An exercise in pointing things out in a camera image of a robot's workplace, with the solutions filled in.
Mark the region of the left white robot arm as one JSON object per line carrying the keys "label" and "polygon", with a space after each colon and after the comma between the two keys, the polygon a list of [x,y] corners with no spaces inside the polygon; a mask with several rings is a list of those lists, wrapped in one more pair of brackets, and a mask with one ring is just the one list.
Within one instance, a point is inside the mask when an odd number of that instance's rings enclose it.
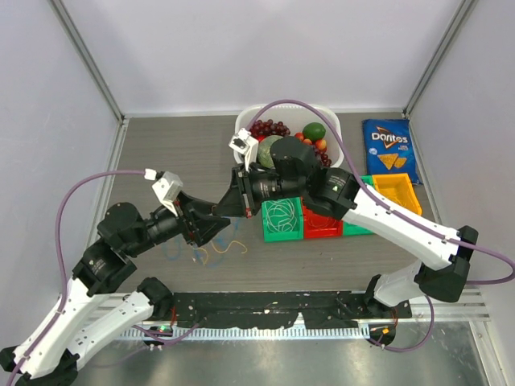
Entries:
{"label": "left white robot arm", "polygon": [[181,193],[175,204],[177,212],[160,206],[147,219],[131,203],[117,203],[106,212],[97,225],[99,239],[86,248],[47,317],[23,343],[2,349],[1,366],[9,372],[10,384],[70,385],[124,330],[170,314],[172,292],[158,278],[148,277],[120,306],[91,325],[85,323],[136,270],[133,258],[176,236],[200,247],[230,224],[212,214],[212,203]]}

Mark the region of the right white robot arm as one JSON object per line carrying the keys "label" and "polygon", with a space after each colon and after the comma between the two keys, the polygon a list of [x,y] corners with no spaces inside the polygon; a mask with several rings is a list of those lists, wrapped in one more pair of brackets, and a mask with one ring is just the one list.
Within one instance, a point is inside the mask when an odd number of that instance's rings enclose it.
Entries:
{"label": "right white robot arm", "polygon": [[319,216],[343,220],[374,232],[417,258],[395,273],[374,276],[363,298],[367,314],[384,316],[400,302],[426,295],[441,302],[459,300],[468,279],[478,233],[464,226],[433,223],[387,199],[360,177],[322,166],[315,151],[293,137],[270,147],[273,168],[255,164],[259,142],[247,133],[229,142],[244,162],[232,170],[230,188],[213,212],[252,217],[265,201],[300,197]]}

